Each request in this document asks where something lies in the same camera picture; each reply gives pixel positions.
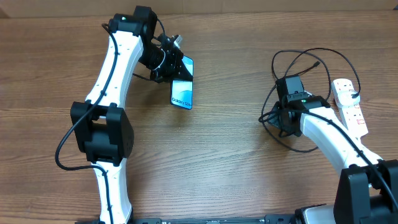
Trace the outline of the blue Galaxy S24 smartphone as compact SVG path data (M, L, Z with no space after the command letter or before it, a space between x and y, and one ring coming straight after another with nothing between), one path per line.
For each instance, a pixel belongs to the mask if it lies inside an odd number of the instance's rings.
M171 83L170 104L191 110L193 107L193 81L173 80Z

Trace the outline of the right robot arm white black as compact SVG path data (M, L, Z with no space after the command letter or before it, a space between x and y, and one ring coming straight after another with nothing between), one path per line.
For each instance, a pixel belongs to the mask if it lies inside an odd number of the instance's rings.
M294 223L397 223L397 160L371 152L336 117L322 96L303 88L298 75L275 83L279 100L259 121L312 140L340 175L333 205L296 211Z

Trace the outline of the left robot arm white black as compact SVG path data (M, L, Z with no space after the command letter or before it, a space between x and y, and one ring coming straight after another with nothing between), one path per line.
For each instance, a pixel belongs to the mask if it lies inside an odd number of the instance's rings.
M159 22L150 7L136 6L133 14L115 14L104 24L109 44L98 79L85 101L71 107L72 132L98 181L97 223L130 223L133 217L126 166L134 130L125 105L136 65L150 70L150 81L170 84L171 105L193 107L194 62L180 50L182 36L155 36Z

